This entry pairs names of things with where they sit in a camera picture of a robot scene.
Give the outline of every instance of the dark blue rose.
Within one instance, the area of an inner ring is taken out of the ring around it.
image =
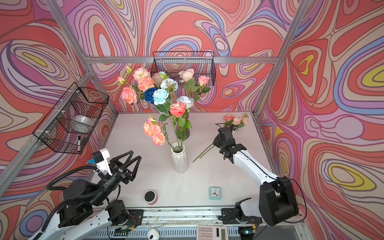
[[[147,91],[144,92],[145,101],[149,103],[153,103],[153,92],[156,91],[157,88],[149,88]]]

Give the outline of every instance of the white ribbed ceramic vase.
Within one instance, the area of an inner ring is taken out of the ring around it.
[[[175,171],[177,173],[185,173],[187,171],[188,163],[187,163],[187,155],[185,154],[185,146],[183,144],[183,151],[181,152],[172,152],[172,160],[173,166],[175,167]]]

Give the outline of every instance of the white computer mouse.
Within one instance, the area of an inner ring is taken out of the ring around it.
[[[160,234],[159,234],[159,232],[158,232],[156,229],[151,228],[151,229],[148,231],[147,238],[148,238],[149,240],[159,240],[159,238],[160,238]]]

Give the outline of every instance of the white table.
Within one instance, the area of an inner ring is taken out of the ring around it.
[[[175,172],[168,144],[156,146],[144,134],[143,124],[148,114],[119,114],[106,145],[111,158],[130,150],[134,151],[133,157],[142,157],[135,180],[127,185],[121,184],[119,199],[124,201],[126,207],[149,207],[144,201],[144,194],[148,190],[155,190],[159,196],[153,207],[224,206],[234,205],[247,197],[258,199],[258,187],[240,168],[228,159],[223,160],[218,148],[214,147],[192,163],[213,142],[218,133],[215,123],[224,123],[223,117],[226,114],[189,114],[193,129],[184,142],[189,165],[184,174]],[[151,115],[156,119],[160,116],[157,113]],[[271,170],[251,113],[248,115],[248,125],[235,132],[233,137],[236,143],[243,144],[257,161]],[[168,129],[171,130],[170,142],[176,142],[172,127]],[[92,182],[97,183],[99,180],[94,174]],[[221,200],[209,200],[209,187],[221,188]],[[115,199],[117,192],[117,189],[112,192],[109,199]]]

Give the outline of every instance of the wire basket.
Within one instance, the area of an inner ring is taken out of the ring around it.
[[[33,134],[54,152],[81,154],[108,104],[109,96],[93,88],[77,87],[70,91],[73,93],[69,101],[48,127],[43,131],[36,128]]]
[[[207,86],[215,85],[215,53],[212,51],[155,51],[152,54],[151,76],[163,71],[181,85],[179,72],[192,68],[195,70],[195,80],[204,75],[209,77]]]

